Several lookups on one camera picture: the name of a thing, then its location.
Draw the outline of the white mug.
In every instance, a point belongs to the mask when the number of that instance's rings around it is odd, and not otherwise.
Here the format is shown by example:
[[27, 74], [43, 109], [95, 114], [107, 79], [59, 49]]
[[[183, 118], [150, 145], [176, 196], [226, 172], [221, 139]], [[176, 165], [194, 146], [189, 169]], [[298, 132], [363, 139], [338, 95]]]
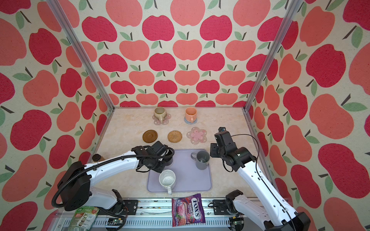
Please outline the white mug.
[[172, 190], [176, 186], [176, 175], [172, 170], [164, 170], [159, 176], [160, 185], [172, 195]]

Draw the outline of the cream beige mug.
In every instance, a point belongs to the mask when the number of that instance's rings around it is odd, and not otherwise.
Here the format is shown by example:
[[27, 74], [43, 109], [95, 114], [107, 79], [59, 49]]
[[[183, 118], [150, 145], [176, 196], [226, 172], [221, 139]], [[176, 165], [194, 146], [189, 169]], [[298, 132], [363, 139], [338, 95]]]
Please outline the cream beige mug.
[[167, 117], [167, 111], [164, 107], [157, 107], [154, 110], [154, 117], [162, 123]]

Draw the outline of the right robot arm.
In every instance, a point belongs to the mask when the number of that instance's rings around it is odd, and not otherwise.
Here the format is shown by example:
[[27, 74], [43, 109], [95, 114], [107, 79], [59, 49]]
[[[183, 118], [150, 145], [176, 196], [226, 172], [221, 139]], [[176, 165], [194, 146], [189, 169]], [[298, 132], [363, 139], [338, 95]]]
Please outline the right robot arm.
[[264, 231], [307, 231], [311, 220], [304, 212], [297, 212], [273, 187], [257, 164], [256, 157], [245, 147], [235, 144], [212, 143], [211, 157], [221, 158], [237, 172], [254, 191], [262, 207], [248, 199], [242, 192], [233, 191], [226, 197], [232, 207]]

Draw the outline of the brown wooden round coaster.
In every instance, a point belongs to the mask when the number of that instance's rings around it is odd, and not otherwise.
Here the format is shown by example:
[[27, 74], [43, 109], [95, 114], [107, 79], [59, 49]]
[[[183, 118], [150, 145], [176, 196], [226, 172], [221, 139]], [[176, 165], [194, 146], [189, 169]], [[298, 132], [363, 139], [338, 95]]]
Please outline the brown wooden round coaster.
[[144, 132], [143, 135], [142, 135], [142, 139], [146, 143], [152, 143], [152, 142], [156, 141], [157, 138], [158, 138], [158, 134], [155, 130], [148, 130], [148, 131]]

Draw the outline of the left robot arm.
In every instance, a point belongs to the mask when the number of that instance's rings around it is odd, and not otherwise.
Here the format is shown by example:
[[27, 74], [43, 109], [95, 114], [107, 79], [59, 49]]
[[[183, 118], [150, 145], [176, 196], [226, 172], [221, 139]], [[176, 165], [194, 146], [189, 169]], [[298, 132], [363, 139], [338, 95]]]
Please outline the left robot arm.
[[65, 211], [77, 210], [82, 206], [96, 207], [110, 216], [119, 216], [127, 210], [117, 190], [103, 190], [95, 185], [119, 173], [141, 167], [162, 173], [170, 165], [175, 150], [160, 141], [153, 145], [136, 146], [114, 158], [92, 164], [73, 163], [57, 185], [57, 192], [51, 200], [54, 208]]

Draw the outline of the peach orange mug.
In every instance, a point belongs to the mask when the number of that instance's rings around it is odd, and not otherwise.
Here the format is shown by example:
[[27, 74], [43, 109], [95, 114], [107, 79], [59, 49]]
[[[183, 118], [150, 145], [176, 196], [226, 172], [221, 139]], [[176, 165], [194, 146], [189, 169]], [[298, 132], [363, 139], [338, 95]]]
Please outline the peach orange mug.
[[187, 118], [188, 121], [193, 122], [195, 119], [197, 119], [197, 110], [194, 107], [188, 107], [185, 111], [186, 115], [185, 117]]

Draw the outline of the grey woven round coaster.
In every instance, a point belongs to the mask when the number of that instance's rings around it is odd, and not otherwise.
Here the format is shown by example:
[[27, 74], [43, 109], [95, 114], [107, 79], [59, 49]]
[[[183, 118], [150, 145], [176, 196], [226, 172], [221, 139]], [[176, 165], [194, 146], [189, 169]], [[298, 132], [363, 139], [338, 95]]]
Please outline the grey woven round coaster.
[[184, 117], [184, 122], [189, 124], [189, 125], [194, 125], [194, 124], [197, 123], [197, 121], [198, 121], [198, 119], [195, 119], [193, 122], [191, 122], [191, 121], [188, 121], [186, 117]]

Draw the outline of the grey mug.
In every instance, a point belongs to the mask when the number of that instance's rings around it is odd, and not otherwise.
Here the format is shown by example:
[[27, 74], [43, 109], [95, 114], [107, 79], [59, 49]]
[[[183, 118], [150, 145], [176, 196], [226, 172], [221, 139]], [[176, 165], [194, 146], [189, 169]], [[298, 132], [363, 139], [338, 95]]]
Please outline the grey mug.
[[200, 170], [205, 170], [210, 161], [210, 154], [206, 151], [199, 151], [198, 153], [192, 153], [191, 158], [196, 162], [196, 167]]

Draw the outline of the woven rattan round coaster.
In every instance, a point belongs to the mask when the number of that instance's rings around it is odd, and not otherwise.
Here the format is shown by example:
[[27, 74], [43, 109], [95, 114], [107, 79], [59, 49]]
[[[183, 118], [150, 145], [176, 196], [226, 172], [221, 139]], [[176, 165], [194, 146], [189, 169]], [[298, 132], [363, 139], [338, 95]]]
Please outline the woven rattan round coaster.
[[171, 143], [178, 143], [182, 140], [183, 136], [180, 131], [171, 131], [169, 132], [167, 138]]

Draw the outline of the black mug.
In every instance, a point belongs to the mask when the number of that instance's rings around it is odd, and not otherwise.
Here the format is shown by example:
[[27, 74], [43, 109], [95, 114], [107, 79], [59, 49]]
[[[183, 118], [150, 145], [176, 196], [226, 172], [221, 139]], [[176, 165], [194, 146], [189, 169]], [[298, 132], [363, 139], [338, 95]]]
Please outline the black mug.
[[173, 158], [165, 158], [163, 159], [165, 166], [170, 166], [173, 163]]

